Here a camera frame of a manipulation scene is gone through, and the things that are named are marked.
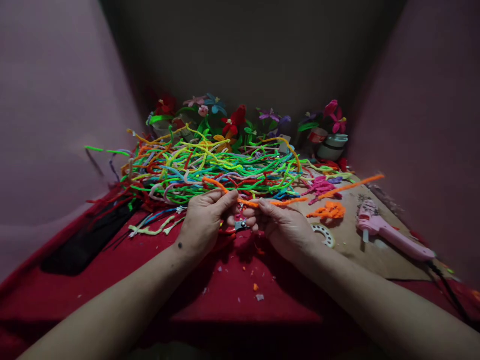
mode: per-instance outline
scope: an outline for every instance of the pink pipe cleaner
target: pink pipe cleaner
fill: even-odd
[[[326,176],[319,176],[319,177],[316,177],[315,180],[313,180],[312,185],[309,185],[308,190],[303,194],[301,194],[301,196],[305,196],[307,194],[314,194],[315,198],[308,203],[308,205],[313,205],[317,201],[319,201],[320,195],[328,193],[329,191],[334,189],[336,189],[336,187],[327,181]]]

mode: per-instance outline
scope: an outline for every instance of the orange pipe cleaner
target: orange pipe cleaner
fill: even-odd
[[[360,186],[360,185],[363,185],[363,184],[368,184],[368,183],[371,183],[373,181],[383,179],[384,177],[385,177],[385,175],[372,176],[372,177],[366,178],[365,180],[362,180],[360,182],[356,182],[354,184],[350,184],[350,185],[347,185],[347,186],[344,186],[344,187],[339,187],[335,190],[332,190],[332,191],[329,191],[329,192],[326,192],[326,193],[320,195],[318,197],[318,200],[322,200],[322,199],[325,199],[325,198],[331,198],[336,193],[340,193],[340,192],[348,190],[348,189],[353,189],[353,188],[356,188],[357,186]]]
[[[342,219],[345,216],[345,207],[340,202],[327,201],[325,207],[309,213],[307,218]]]
[[[227,190],[227,188],[225,186],[223,186],[220,182],[218,182],[217,180],[214,180],[214,179],[211,179],[209,177],[204,177],[203,178],[203,181],[206,182],[206,183],[210,183],[210,184],[213,184],[215,185],[217,188],[220,188],[222,189],[222,191],[225,193],[225,194],[228,194],[229,191]],[[301,203],[301,202],[305,202],[305,201],[308,201],[309,198],[308,197],[300,197],[300,198],[294,198],[292,200],[288,200],[288,201],[271,201],[270,204],[274,205],[274,206],[278,206],[278,207],[284,207],[284,206],[287,206],[287,205],[290,205],[290,204],[293,204],[293,203]],[[238,202],[239,203],[242,203],[242,204],[245,204],[245,205],[248,205],[249,207],[251,208],[258,208],[259,207],[259,204],[256,203],[256,202],[251,202],[251,201],[246,201],[246,200],[243,200],[242,198],[238,198]]]

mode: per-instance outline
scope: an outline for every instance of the glue gun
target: glue gun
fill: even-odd
[[[365,200],[361,204],[356,226],[363,231],[364,243],[369,242],[369,235],[380,234],[390,244],[414,260],[427,262],[435,259],[435,253],[432,250],[417,244],[390,226],[380,216],[379,209],[372,200]]]

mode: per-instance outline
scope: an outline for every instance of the pink flower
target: pink flower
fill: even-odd
[[[339,106],[339,102],[337,100],[332,100],[330,103],[326,106],[325,111],[323,112],[323,118],[328,118],[329,116],[332,116],[332,114],[335,113],[335,110],[337,110],[337,107]]]
[[[188,105],[189,108],[191,108],[195,104],[204,105],[206,98],[207,98],[206,96],[200,96],[200,97],[193,96],[191,100],[184,101],[183,105]]]
[[[200,108],[198,109],[198,114],[202,118],[205,118],[209,114],[209,107],[205,105],[200,106]]]
[[[337,100],[332,100],[325,108],[323,112],[323,118],[326,119],[331,117],[335,125],[333,125],[333,133],[336,134],[339,132],[345,134],[347,131],[347,118],[343,117],[342,108],[339,106]]]

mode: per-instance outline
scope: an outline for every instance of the red flower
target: red flower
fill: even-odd
[[[177,99],[169,94],[165,94],[158,100],[156,105],[155,115],[172,115],[175,116],[174,110],[177,104]]]
[[[239,133],[239,128],[245,124],[246,119],[245,115],[247,114],[247,107],[245,105],[240,105],[239,108],[231,115],[230,118],[224,117],[222,121],[226,124],[223,128],[223,136],[229,131],[235,136]]]

